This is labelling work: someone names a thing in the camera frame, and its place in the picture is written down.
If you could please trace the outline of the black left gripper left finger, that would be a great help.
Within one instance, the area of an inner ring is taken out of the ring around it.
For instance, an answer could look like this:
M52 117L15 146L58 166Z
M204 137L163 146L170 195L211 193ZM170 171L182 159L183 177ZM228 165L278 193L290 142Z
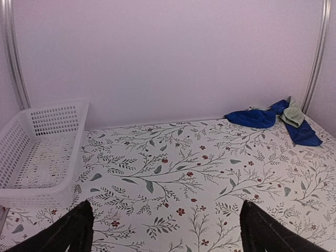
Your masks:
M48 228L8 251L91 251L93 222L90 202L82 201Z

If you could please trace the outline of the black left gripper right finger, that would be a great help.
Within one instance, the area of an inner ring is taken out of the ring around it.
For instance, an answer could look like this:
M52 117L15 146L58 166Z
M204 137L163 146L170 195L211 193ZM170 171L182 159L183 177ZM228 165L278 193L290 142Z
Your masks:
M240 211L243 251L315 251L325 249L290 231L255 203L245 200Z

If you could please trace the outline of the light green towel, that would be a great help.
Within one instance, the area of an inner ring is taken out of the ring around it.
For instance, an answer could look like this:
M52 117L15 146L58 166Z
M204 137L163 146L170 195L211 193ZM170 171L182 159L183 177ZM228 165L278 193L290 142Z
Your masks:
M295 127L298 128L302 125L305 120L304 113L301 111L300 107L297 105L295 99L290 99L289 106L284 109L280 115L280 119Z

